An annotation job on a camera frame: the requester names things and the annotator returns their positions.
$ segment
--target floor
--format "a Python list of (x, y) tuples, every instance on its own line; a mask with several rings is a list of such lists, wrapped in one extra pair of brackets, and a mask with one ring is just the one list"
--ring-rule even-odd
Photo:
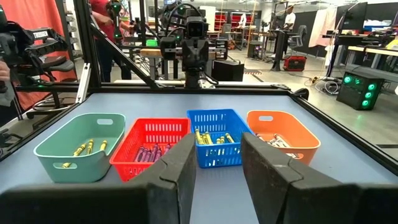
[[(307, 87), (308, 79), (313, 77), (321, 77), (326, 71), (323, 69), (323, 59), (315, 58), (311, 55), (307, 56), (307, 63), (304, 72), (272, 72), (270, 71), (272, 64), (265, 63), (258, 60), (246, 58), (247, 52), (245, 50), (229, 51), (229, 56), (240, 60), (245, 64), (245, 69), (257, 70), (259, 73), (255, 75), (244, 75), (244, 82), (277, 82), (285, 84), (290, 87), (293, 91), (300, 88), (308, 88), (310, 91), (309, 102), (322, 110), (324, 113), (331, 116), (337, 122), (346, 126), (350, 130), (354, 131), (362, 138), (373, 144), (398, 144), (398, 97), (392, 94), (381, 94), (376, 103), (375, 108), (372, 111), (356, 111), (351, 107), (336, 101), (335, 96), (326, 95), (320, 93), (315, 89), (314, 86)], [(83, 61), (76, 61), (76, 71), (78, 77), (80, 77), (81, 68), (83, 67)], [(344, 73), (344, 69), (336, 69), (333, 72), (333, 76), (341, 77)], [(113, 67), (111, 74), (111, 81), (121, 79), (120, 68), (116, 65)], [(179, 78), (183, 78), (183, 73), (180, 73)], [(12, 125), (11, 132), (25, 135), (28, 129), (21, 128), (31, 127), (31, 124), (37, 121), (26, 120), (18, 122), (16, 125)], [(398, 149), (383, 149), (390, 156), (398, 160)]]

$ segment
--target camera rig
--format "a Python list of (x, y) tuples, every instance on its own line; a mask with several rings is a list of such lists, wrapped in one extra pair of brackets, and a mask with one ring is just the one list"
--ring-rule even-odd
[[(43, 44), (35, 45), (36, 40), (43, 40)], [(67, 49), (65, 39), (52, 28), (25, 30), (18, 23), (7, 21), (0, 6), (0, 58), (17, 74), (21, 85), (43, 84), (34, 78), (38, 75), (46, 75), (53, 81), (54, 77), (42, 68), (43, 61), (40, 57)]]
[[(214, 52), (217, 59), (226, 60), (228, 56), (228, 41), (216, 40), (215, 47), (210, 47), (207, 37), (208, 24), (205, 11), (199, 10), (188, 3), (174, 2), (160, 10), (160, 20), (165, 25), (165, 35), (160, 40), (160, 51), (165, 60), (174, 60), (176, 56), (182, 58), (182, 71), (185, 72), (185, 88), (201, 88), (200, 80), (206, 80), (217, 85), (217, 80), (205, 73), (209, 53)], [(169, 32), (170, 25), (177, 26)]]

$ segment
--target black metal frame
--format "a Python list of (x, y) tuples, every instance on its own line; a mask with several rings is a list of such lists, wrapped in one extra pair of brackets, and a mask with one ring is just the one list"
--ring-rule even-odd
[[(94, 38), (90, 34), (90, 15), (84, 14), (86, 12), (83, 9), (87, 9), (85, 1), (75, 0), (75, 9), (77, 11), (79, 29), (82, 37), (83, 44), (83, 55), (86, 62), (91, 63), (91, 78), (89, 83), (89, 93), (160, 93), (160, 94), (223, 94), (223, 95), (283, 95), (289, 96), (293, 101), (299, 104), (301, 107), (306, 109), (309, 113), (314, 115), (316, 119), (319, 119), (325, 123), (329, 128), (337, 132), (339, 135), (347, 139), (351, 144), (354, 144), (358, 149), (362, 150), (368, 156), (376, 160), (386, 169), (398, 175), (398, 161), (387, 155), (385, 152), (380, 150), (375, 145), (366, 141), (362, 137), (358, 136), (348, 128), (344, 127), (339, 122), (335, 121), (333, 118), (326, 115), (324, 112), (320, 111), (313, 105), (311, 105), (306, 99), (307, 96), (305, 91), (291, 92), (288, 88), (282, 85), (270, 85), (270, 86), (218, 86), (215, 89), (199, 89), (199, 90), (189, 90), (184, 89), (183, 85), (175, 85), (173, 88), (151, 88), (145, 83), (143, 84), (118, 84), (118, 83), (101, 83), (100, 75), (98, 73), (98, 64), (96, 63), (96, 52), (94, 48)], [(24, 90), (31, 91), (65, 91), (65, 92), (77, 92), (77, 83), (56, 83), (53, 86), (47, 88), (37, 88), (37, 87), (21, 87)], [(12, 146), (9, 150), (16, 151), (24, 144), (38, 136), (48, 127), (56, 123), (58, 120), (63, 118), (66, 114), (74, 110), (79, 104), (71, 106), (69, 109), (62, 111), (54, 118), (52, 118), (47, 124), (43, 125), (41, 128), (37, 129), (33, 133), (30, 133), (27, 137), (19, 141), (17, 144)]]

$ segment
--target computer monitor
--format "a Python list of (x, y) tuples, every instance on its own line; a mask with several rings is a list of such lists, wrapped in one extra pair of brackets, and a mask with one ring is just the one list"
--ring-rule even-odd
[(393, 27), (398, 27), (398, 12), (397, 12), (397, 14), (396, 14), (395, 19), (392, 21), (391, 26), (393, 26)]
[(368, 7), (368, 3), (363, 2), (355, 5), (354, 7), (353, 6), (354, 4), (349, 4), (337, 7), (336, 26), (339, 23), (341, 17), (343, 16), (344, 12), (349, 9), (349, 11), (346, 13), (344, 21), (341, 21), (342, 24), (340, 25), (342, 29), (359, 30), (361, 32), (366, 17), (366, 8)]

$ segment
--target person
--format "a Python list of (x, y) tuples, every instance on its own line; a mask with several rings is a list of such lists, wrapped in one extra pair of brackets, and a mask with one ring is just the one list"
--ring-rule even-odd
[[(286, 30), (288, 32), (292, 32), (294, 23), (296, 21), (296, 15), (294, 14), (293, 9), (294, 9), (293, 6), (289, 6), (287, 8), (287, 10), (286, 10), (287, 15), (286, 15), (286, 18), (285, 18), (285, 24), (284, 24), (284, 26), (282, 28), (283, 30)], [(288, 40), (289, 40), (288, 37), (286, 37), (285, 40), (284, 40), (283, 51), (285, 52), (285, 54), (287, 53)], [(277, 44), (278, 44), (278, 41), (276, 39), (275, 48), (274, 48), (274, 54), (271, 57), (275, 57), (276, 56), (276, 50), (277, 50), (276, 46), (277, 46)]]
[(10, 83), (10, 69), (5, 62), (0, 61), (0, 81), (7, 87), (5, 93), (0, 93), (0, 106), (10, 106), (15, 94)]
[[(98, 27), (108, 36), (108, 39), (115, 42), (114, 39), (114, 24), (113, 20), (110, 18), (106, 11), (106, 5), (108, 0), (90, 0), (91, 8), (93, 10), (93, 17), (95, 18)], [(123, 22), (120, 22), (120, 28), (131, 31), (134, 26), (129, 26)], [(123, 80), (131, 79), (131, 72), (126, 66), (122, 66), (120, 58), (115, 57), (115, 55), (108, 50), (108, 48), (101, 43), (99, 40), (95, 40), (98, 61), (101, 67), (101, 74), (103, 77), (103, 82), (111, 82), (111, 72), (112, 72), (112, 60), (120, 67), (121, 76)]]

